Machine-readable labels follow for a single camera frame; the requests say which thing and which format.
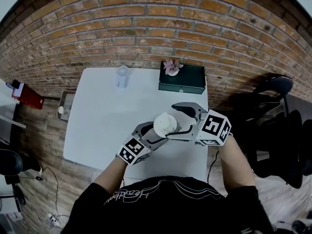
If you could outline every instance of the table surface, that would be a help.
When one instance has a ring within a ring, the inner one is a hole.
[[[105,169],[123,141],[141,123],[154,121],[163,112],[184,125],[195,120],[171,108],[178,102],[196,102],[208,109],[207,90],[201,95],[159,91],[159,70],[129,71],[125,89],[117,88],[116,68],[87,68],[80,79],[70,112],[64,158]],[[128,166],[126,177],[192,176],[205,181],[207,147],[169,140],[144,162]]]

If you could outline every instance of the forearm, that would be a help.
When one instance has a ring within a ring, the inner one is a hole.
[[[96,178],[95,184],[103,187],[109,194],[113,194],[120,188],[127,163],[120,157],[116,157],[108,167]]]
[[[220,148],[223,181],[226,190],[242,186],[254,186],[253,171],[232,135]]]

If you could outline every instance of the black office chair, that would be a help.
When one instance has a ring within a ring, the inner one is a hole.
[[[312,174],[312,119],[306,120],[302,125],[300,141],[300,161],[303,167],[303,175]]]
[[[295,233],[295,234],[312,234],[312,226],[306,226],[300,220],[296,220],[292,223],[292,233]]]
[[[247,158],[254,173],[262,178],[279,176],[294,188],[302,184],[302,164],[299,161],[302,122],[298,111],[285,118],[268,120],[256,129],[249,141]],[[257,161],[256,151],[267,151],[270,157]]]
[[[0,174],[15,176],[29,169],[41,171],[41,166],[35,158],[12,150],[0,149]]]
[[[238,94],[234,97],[233,115],[239,121],[256,122],[268,111],[277,107],[280,100],[293,88],[293,80],[276,75],[259,83],[252,93]],[[272,97],[261,93],[273,91],[278,96]]]

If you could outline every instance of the red object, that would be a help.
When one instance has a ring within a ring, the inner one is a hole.
[[[24,105],[30,106],[32,108],[42,109],[44,98],[36,93],[34,90],[32,90],[30,87],[28,87],[26,84],[24,84],[19,97],[13,96],[13,94],[12,97],[18,99]]]

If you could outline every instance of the white print on shirt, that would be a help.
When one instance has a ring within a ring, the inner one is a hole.
[[[120,198],[122,198],[123,203],[137,202],[141,197],[147,198],[149,194],[154,193],[159,188],[160,184],[163,182],[173,183],[180,193],[192,199],[203,199],[207,196],[212,196],[216,200],[222,198],[221,194],[214,189],[204,188],[201,190],[195,190],[183,185],[180,181],[162,179],[158,181],[157,185],[144,188],[140,191],[139,190],[128,191],[127,189],[119,189],[114,193],[113,196],[111,196],[108,200],[106,200],[104,205],[113,199],[117,201]]]
[[[251,230],[250,228],[246,228],[240,232],[241,234],[263,234],[261,231]]]

